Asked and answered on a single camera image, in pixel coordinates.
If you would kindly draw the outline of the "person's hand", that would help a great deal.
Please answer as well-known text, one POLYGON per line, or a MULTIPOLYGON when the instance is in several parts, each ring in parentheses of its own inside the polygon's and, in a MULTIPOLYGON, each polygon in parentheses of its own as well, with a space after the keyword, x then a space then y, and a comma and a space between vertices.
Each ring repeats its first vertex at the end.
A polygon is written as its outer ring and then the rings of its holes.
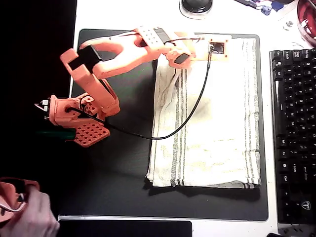
POLYGON ((55 219, 50 197, 36 187, 28 187, 28 202, 22 212, 0 229, 2 237, 55 237, 60 228, 55 219))

